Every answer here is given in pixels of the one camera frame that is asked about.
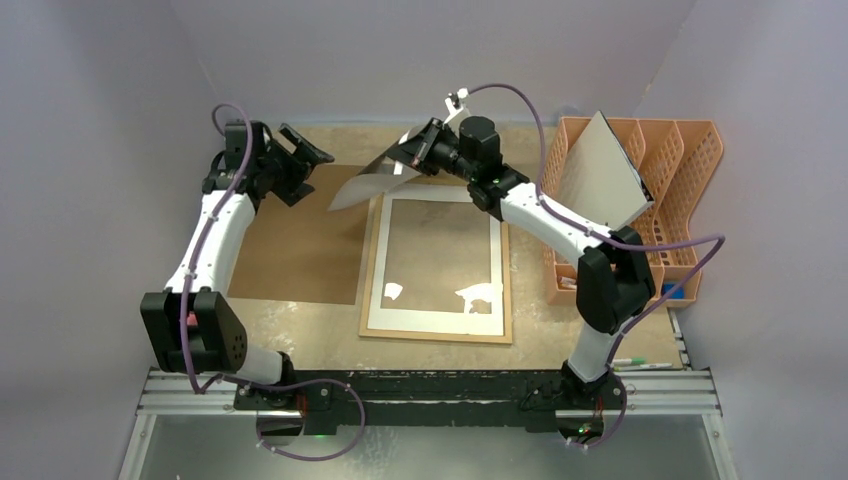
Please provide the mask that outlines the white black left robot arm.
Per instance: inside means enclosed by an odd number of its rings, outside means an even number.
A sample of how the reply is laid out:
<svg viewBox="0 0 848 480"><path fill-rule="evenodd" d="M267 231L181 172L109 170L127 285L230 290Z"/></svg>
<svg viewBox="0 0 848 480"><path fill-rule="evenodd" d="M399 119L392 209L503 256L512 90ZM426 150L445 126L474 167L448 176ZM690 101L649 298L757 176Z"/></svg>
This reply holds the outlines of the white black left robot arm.
<svg viewBox="0 0 848 480"><path fill-rule="evenodd" d="M143 295L140 314L161 370L188 376L199 393L200 373L259 385L264 401L284 409L298 395L290 357L251 345L226 295L261 202L274 195L295 205L313 192L315 168L335 159L288 124L273 132L260 121L231 121L222 132L186 252L163 289Z"/></svg>

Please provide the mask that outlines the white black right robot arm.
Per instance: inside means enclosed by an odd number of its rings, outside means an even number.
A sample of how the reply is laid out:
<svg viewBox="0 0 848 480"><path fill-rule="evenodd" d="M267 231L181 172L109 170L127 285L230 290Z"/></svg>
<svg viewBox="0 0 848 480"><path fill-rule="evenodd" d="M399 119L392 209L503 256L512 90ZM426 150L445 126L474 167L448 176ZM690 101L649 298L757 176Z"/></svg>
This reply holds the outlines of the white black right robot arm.
<svg viewBox="0 0 848 480"><path fill-rule="evenodd" d="M433 118L404 134L387 155L418 174L463 180L479 210L530 233L575 268L583 325L561 370L561 392L576 407L596 399L613 377L611 360L624 328L656 293L639 233L595 223L544 196L504 161L500 135L486 117L468 117L457 129Z"/></svg>

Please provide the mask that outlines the brown cardboard backing board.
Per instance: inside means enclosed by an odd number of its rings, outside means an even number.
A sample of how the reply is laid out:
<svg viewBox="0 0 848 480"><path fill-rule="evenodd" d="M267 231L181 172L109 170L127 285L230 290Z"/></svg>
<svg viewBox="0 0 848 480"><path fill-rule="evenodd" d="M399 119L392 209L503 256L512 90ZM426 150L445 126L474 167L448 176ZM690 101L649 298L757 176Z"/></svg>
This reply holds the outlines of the brown cardboard backing board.
<svg viewBox="0 0 848 480"><path fill-rule="evenodd" d="M228 294L241 299L353 305L369 205L331 211L340 187L359 171L321 165L315 191L287 206L270 194L248 227Z"/></svg>

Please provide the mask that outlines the cat and books photo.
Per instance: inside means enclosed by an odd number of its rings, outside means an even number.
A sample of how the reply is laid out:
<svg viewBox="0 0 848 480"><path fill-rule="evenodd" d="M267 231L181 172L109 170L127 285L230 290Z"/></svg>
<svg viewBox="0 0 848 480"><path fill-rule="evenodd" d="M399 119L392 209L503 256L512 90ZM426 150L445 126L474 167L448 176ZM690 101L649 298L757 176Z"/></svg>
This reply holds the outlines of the cat and books photo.
<svg viewBox="0 0 848 480"><path fill-rule="evenodd" d="M414 127L406 131L356 175L347 180L336 193L328 210L338 211L350 208L420 176L419 172L400 161L402 154L400 147L420 130L421 127Z"/></svg>

